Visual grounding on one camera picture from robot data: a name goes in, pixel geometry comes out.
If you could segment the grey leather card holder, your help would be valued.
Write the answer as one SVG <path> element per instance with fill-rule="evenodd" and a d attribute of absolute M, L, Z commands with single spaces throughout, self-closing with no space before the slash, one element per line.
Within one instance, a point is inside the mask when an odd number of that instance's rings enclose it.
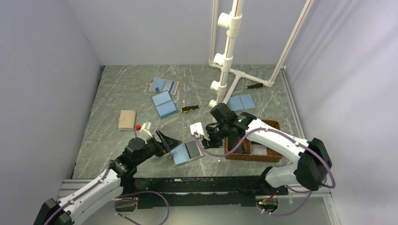
<path fill-rule="evenodd" d="M 175 165 L 183 165 L 183 164 L 190 163 L 191 161 L 194 161 L 194 160 L 204 157 L 204 153 L 202 152 L 203 156 L 198 157 L 196 159 L 189 159 L 189 155 L 188 155 L 185 143 L 182 143 L 178 147 L 173 149 L 171 151 L 171 155 L 172 155 Z"/>

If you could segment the black credit card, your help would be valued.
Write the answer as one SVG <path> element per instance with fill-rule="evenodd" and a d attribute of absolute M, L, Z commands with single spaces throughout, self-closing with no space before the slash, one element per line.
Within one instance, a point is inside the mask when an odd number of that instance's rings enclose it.
<path fill-rule="evenodd" d="M 189 142 L 185 143 L 188 155 L 189 155 L 189 159 L 196 159 L 199 158 L 202 155 L 202 152 L 200 150 L 200 148 L 197 146 L 195 140 L 191 140 Z"/>

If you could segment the tan card holder with cards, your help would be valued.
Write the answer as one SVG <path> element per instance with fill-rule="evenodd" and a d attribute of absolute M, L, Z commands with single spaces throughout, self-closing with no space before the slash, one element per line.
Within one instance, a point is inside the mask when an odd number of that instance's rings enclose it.
<path fill-rule="evenodd" d="M 170 95 L 174 96 L 177 93 L 179 84 L 179 81 L 172 81 L 156 77 L 150 83 L 149 91 L 156 92 L 156 90 L 158 89 L 160 92 L 168 91 Z"/>

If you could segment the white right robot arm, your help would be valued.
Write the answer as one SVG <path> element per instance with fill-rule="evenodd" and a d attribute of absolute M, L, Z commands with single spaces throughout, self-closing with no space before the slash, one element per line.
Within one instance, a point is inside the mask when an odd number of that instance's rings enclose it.
<path fill-rule="evenodd" d="M 300 184 L 310 191 L 321 187 L 335 188 L 336 181 L 331 172 L 332 162 L 322 140 L 311 141 L 294 137 L 258 119 L 242 112 L 237 115 L 224 103 L 219 103 L 210 110 L 215 123 L 205 127 L 200 122 L 190 126 L 193 137 L 199 147 L 211 156 L 209 148 L 218 148 L 223 140 L 236 137 L 239 142 L 233 148 L 236 151 L 244 140 L 259 143 L 282 154 L 291 161 L 290 165 L 268 167 L 261 175 L 259 190 L 269 195 L 281 186 Z"/>

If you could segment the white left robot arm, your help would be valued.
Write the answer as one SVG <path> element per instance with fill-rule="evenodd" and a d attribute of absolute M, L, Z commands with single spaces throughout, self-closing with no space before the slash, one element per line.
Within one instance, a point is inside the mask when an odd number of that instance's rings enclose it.
<path fill-rule="evenodd" d="M 182 144 L 182 141 L 157 130 L 157 137 L 146 140 L 134 137 L 122 154 L 110 160 L 105 170 L 76 192 L 60 199 L 45 201 L 34 221 L 36 225 L 76 225 L 113 198 L 128 197 L 136 189 L 134 175 L 138 166 L 153 156 L 162 157 Z"/>

